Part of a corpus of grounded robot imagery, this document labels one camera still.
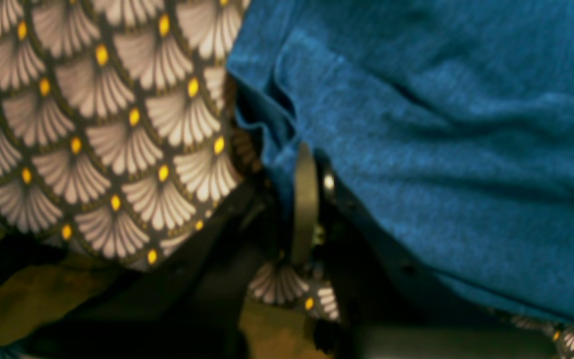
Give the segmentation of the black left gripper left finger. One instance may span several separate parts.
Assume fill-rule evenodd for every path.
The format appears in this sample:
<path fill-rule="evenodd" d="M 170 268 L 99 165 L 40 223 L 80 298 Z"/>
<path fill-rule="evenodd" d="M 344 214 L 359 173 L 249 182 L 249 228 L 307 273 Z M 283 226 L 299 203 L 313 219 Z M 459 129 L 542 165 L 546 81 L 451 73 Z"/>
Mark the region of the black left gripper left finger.
<path fill-rule="evenodd" d="M 121 280 L 29 336 L 32 359 L 248 359 L 248 284 L 278 255 L 280 207 L 264 179 L 235 189 L 160 267 Z"/>

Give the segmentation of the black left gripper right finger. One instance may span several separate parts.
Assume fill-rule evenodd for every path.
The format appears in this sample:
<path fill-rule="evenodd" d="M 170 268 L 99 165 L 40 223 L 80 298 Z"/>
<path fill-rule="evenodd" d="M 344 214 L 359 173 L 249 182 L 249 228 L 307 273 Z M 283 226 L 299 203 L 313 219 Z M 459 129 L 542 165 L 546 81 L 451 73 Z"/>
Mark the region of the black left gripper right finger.
<path fill-rule="evenodd" d="M 540 334 L 515 329 L 440 282 L 373 220 L 323 153 L 298 147 L 293 264 L 319 253 L 337 300 L 337 359 L 553 359 Z"/>

